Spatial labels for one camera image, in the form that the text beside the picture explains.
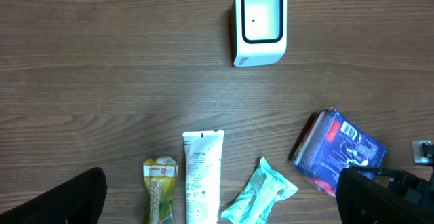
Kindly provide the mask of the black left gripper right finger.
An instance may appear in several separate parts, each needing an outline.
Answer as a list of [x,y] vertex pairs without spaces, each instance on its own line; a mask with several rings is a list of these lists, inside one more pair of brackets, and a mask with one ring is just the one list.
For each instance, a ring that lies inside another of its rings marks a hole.
[[[389,178],[366,173],[366,177],[386,187]],[[365,189],[349,177],[349,168],[341,171],[336,191],[336,201],[341,221],[348,224],[362,223],[403,223],[433,224],[433,210],[422,210],[398,199],[363,197]]]

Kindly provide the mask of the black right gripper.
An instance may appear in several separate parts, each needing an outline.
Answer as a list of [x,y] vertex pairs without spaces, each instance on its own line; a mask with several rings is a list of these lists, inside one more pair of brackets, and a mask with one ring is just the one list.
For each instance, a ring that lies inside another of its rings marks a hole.
[[[389,178],[389,184],[383,187],[366,177],[366,173],[385,176]],[[427,181],[404,170],[362,166],[351,166],[349,177],[365,189],[363,197],[377,198],[382,202],[398,199],[422,210],[433,210],[433,178]]]

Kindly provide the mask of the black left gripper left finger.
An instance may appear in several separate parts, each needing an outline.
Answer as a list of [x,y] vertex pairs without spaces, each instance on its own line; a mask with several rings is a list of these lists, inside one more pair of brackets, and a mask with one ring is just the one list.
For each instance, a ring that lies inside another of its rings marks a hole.
[[94,167],[1,214],[2,224],[97,224],[107,195],[103,169]]

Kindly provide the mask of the purple pad package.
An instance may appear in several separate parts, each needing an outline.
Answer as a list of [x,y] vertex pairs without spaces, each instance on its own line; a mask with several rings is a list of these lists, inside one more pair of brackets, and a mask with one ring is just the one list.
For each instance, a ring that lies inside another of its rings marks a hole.
[[386,152],[386,146],[332,108],[309,116],[288,159],[316,189],[334,197],[342,169],[378,168]]

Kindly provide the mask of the yellow green Pokka drink pouch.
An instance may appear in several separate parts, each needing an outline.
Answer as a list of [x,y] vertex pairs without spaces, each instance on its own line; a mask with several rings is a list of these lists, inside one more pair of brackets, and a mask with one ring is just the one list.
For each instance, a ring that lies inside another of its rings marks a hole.
[[178,162],[171,157],[149,158],[143,162],[143,174],[149,195],[148,224],[173,224],[172,200],[174,197]]

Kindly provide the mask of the teal wet wipes pack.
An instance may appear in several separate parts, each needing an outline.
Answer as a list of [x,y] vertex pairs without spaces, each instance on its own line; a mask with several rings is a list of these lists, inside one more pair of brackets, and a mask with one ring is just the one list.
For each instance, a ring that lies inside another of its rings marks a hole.
[[234,224],[265,224],[272,207],[298,191],[262,157],[245,187],[221,217]]

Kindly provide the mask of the white tube with gold cap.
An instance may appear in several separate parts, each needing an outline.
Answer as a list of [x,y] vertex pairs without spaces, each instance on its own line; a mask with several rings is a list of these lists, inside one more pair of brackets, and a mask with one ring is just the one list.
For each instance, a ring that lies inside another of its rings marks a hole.
[[217,224],[224,131],[182,134],[185,155],[186,221]]

